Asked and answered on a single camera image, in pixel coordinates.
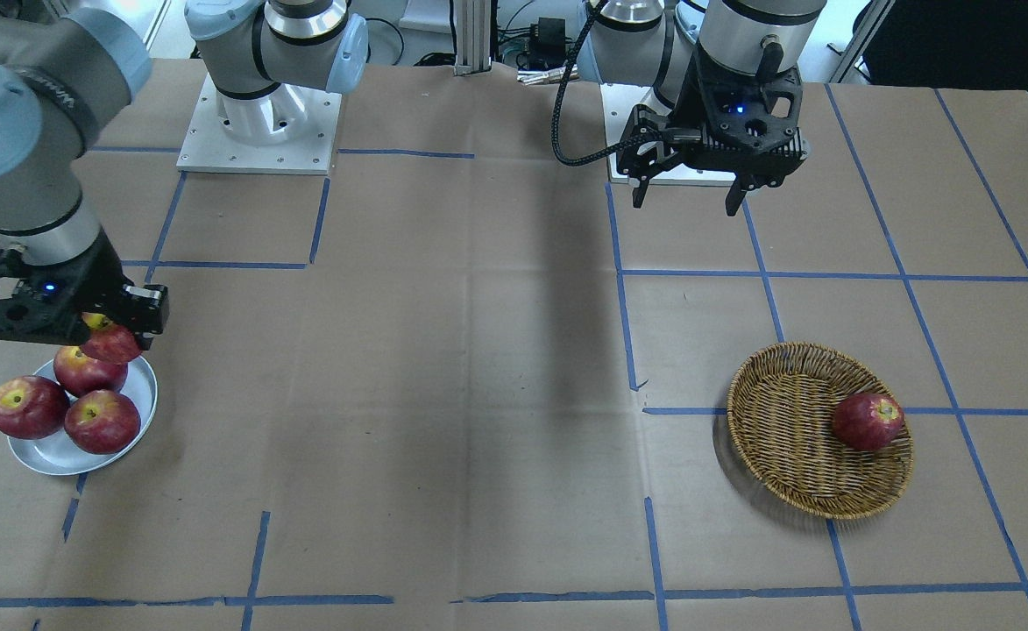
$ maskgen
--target cardboard surface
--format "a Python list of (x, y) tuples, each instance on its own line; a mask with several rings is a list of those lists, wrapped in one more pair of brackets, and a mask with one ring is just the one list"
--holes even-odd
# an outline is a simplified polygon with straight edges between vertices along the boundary
[[(501, 67), (368, 68), (329, 180), (180, 176), (203, 76), (157, 62), (75, 165), (172, 291), (159, 405), (87, 476), (0, 436), (0, 628), (1028, 628), (1027, 97), (807, 85), (809, 163), (728, 218), (561, 166), (556, 87)], [(601, 115), (568, 88), (565, 154)], [(722, 459), (779, 339), (909, 408), (881, 518)], [(0, 342), (0, 383), (52, 355)]]

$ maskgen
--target apple in basket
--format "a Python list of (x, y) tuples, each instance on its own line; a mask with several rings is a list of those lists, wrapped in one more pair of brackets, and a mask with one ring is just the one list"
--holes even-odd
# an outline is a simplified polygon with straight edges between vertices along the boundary
[(127, 364), (141, 355), (136, 336), (127, 327), (101, 312), (82, 312), (81, 320), (89, 328), (89, 339), (80, 346), (84, 355), (112, 364)]
[(37, 440), (62, 429), (69, 398), (61, 384), (26, 375), (0, 386), (0, 432), (11, 438)]
[(875, 392), (848, 396), (834, 411), (834, 436), (861, 451), (887, 447), (902, 429), (903, 408), (890, 396)]
[(53, 354), (53, 376), (70, 395), (84, 396), (95, 389), (120, 392), (127, 379), (127, 364), (95, 360), (80, 347), (62, 346)]
[(115, 454), (140, 435), (140, 412), (124, 395), (95, 389), (70, 405), (65, 428), (81, 450)]

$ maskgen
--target white mounting plate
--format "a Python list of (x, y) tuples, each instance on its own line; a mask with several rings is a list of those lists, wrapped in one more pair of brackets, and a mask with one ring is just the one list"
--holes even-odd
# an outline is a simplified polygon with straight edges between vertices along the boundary
[[(631, 108), (642, 100), (642, 97), (650, 91), (650, 87), (604, 83), (598, 87), (598, 91), (603, 100), (603, 127), (607, 144), (610, 146), (622, 139), (622, 132), (627, 126)], [(619, 175), (615, 169), (615, 154), (610, 155), (609, 162), (611, 182), (626, 184), (627, 177)], [(654, 176), (651, 179), (651, 184), (677, 185), (677, 187), (726, 187), (734, 180), (734, 173), (698, 171), (687, 168), (685, 164), (677, 164), (670, 171)]]
[(306, 89), (306, 123), (296, 139), (278, 145), (253, 146), (225, 133), (218, 115), (217, 88), (206, 76), (190, 127), (178, 154), (180, 171), (205, 173), (277, 173), (289, 176), (328, 176), (334, 155), (341, 95)]

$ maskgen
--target robotic arm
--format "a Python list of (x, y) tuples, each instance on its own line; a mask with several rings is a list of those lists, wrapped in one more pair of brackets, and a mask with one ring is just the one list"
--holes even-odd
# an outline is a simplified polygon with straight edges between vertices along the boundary
[(132, 103), (150, 59), (108, 12), (48, 26), (6, 16), (16, 12), (0, 8), (0, 339), (80, 344), (89, 311), (149, 348), (169, 316), (167, 288), (124, 276), (69, 163)]
[[(641, 207), (652, 177), (684, 163), (734, 173), (725, 200), (733, 216), (746, 193), (779, 187), (801, 166), (810, 144), (798, 127), (797, 64), (824, 5), (710, 0), (702, 17), (698, 5), (681, 0), (670, 17), (662, 0), (587, 3), (589, 20), (577, 41), (579, 47), (591, 35), (589, 50), (580, 52), (581, 76), (651, 85), (649, 98), (631, 110), (621, 141), (609, 149), (633, 184), (634, 208)], [(625, 44), (653, 50), (658, 64), (619, 55)], [(555, 141), (561, 97), (554, 149), (565, 161)]]

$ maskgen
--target woven basket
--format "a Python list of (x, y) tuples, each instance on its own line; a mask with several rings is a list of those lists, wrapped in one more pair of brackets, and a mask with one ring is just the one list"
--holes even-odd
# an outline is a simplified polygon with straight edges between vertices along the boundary
[(858, 392), (894, 398), (868, 368), (833, 348), (802, 341), (762, 348), (735, 372), (728, 391), (735, 451), (759, 482), (811, 515), (877, 515), (907, 489), (914, 444), (907, 423), (875, 452), (835, 438), (835, 408)]

